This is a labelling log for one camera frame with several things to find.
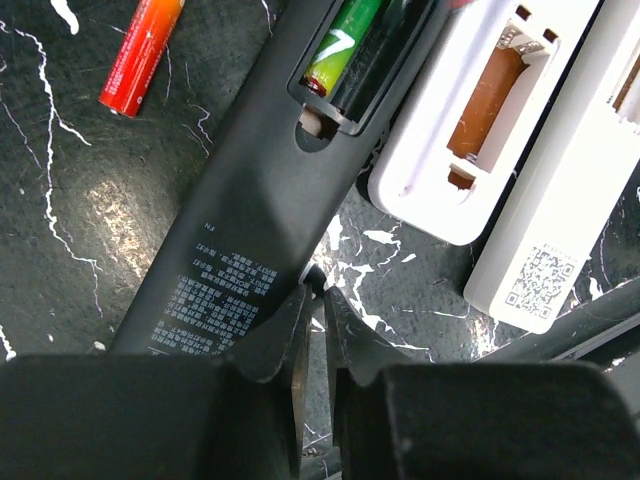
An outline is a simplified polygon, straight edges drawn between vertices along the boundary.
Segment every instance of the green battery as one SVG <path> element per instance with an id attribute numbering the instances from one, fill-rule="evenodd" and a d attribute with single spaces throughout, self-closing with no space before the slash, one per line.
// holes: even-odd
<path id="1" fill-rule="evenodd" d="M 383 0 L 346 0 L 305 73 L 303 83 L 329 95 L 364 38 Z"/>

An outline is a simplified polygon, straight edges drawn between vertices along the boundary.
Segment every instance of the red battery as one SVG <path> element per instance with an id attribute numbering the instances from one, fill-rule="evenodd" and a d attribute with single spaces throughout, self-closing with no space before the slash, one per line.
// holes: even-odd
<path id="1" fill-rule="evenodd" d="M 100 103 L 135 117 L 185 0 L 141 0 Z"/>

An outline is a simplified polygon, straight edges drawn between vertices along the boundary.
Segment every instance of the battery compartment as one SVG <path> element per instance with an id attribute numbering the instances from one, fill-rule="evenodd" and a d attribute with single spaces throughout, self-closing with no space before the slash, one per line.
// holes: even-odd
<path id="1" fill-rule="evenodd" d="M 296 133 L 299 144 L 303 140 L 305 145 L 317 145 L 305 138 L 308 136 L 327 143 L 338 129 L 351 135 L 360 132 L 402 67 L 434 6 L 433 0 L 383 2 L 335 88 L 325 98 L 302 85 L 314 52 L 329 27 L 318 32 L 289 84 L 289 92 L 303 106 L 298 123 L 298 130 L 303 133 Z M 334 17 L 327 19 L 328 24 Z"/>
<path id="2" fill-rule="evenodd" d="M 535 32 L 527 22 L 530 15 L 519 6 L 507 22 L 447 145 L 456 157 L 487 173 L 556 48 L 558 36 L 550 29 Z"/>
<path id="3" fill-rule="evenodd" d="M 640 40 L 612 96 L 616 113 L 640 127 Z"/>

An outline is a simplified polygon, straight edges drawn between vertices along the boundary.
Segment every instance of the table surface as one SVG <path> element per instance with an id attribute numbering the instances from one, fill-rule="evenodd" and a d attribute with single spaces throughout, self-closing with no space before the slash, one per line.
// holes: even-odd
<path id="1" fill-rule="evenodd" d="M 284 7 L 189 0 L 129 119 L 97 98 L 135 3 L 0 5 L 2 358 L 108 348 Z M 640 169 L 564 313 L 640 278 L 639 185 Z M 471 361 L 525 335 L 462 298 L 486 236 L 448 245 L 379 212 L 354 187 L 314 259 L 364 321 L 408 355 Z M 316 318 L 316 338 L 322 331 Z"/>

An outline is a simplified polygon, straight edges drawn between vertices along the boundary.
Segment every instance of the qr code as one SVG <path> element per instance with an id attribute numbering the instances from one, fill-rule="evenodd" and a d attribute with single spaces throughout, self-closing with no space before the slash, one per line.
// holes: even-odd
<path id="1" fill-rule="evenodd" d="M 507 305 L 548 319 L 574 270 L 570 260 L 534 247 L 511 287 Z"/>

